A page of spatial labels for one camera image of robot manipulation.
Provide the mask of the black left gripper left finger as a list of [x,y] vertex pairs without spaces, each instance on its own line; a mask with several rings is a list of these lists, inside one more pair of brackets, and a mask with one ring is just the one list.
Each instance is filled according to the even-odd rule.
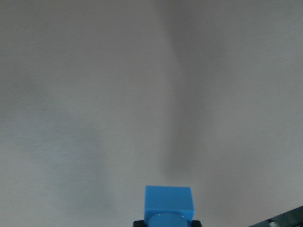
[[136,220],[133,222],[133,227],[145,227],[144,220]]

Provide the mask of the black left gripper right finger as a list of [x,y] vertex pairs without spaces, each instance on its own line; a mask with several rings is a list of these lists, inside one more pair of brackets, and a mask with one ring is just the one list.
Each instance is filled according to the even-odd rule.
[[193,227],[202,227],[202,223],[199,220],[194,220],[193,221]]

